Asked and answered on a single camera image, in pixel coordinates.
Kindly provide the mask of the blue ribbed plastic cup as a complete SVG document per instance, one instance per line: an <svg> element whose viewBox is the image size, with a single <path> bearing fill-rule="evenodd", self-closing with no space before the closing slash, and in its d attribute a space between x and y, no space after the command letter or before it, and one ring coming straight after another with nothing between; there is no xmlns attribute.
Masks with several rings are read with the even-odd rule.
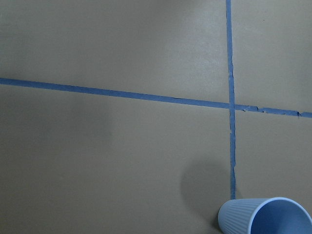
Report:
<svg viewBox="0 0 312 234"><path fill-rule="evenodd" d="M224 234L310 234L312 218L285 197L232 199L218 212Z"/></svg>

